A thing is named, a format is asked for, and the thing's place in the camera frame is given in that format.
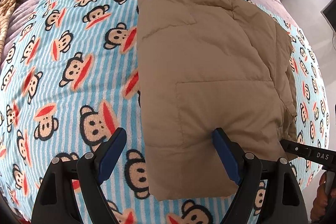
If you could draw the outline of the person's right hand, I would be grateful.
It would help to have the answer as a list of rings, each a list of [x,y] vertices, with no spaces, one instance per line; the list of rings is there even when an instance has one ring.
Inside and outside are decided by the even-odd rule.
[[[327,207],[327,194],[325,193],[327,172],[325,172],[320,180],[319,187],[317,188],[317,195],[313,201],[313,207],[310,211],[310,219],[312,222],[318,221],[326,213]]]

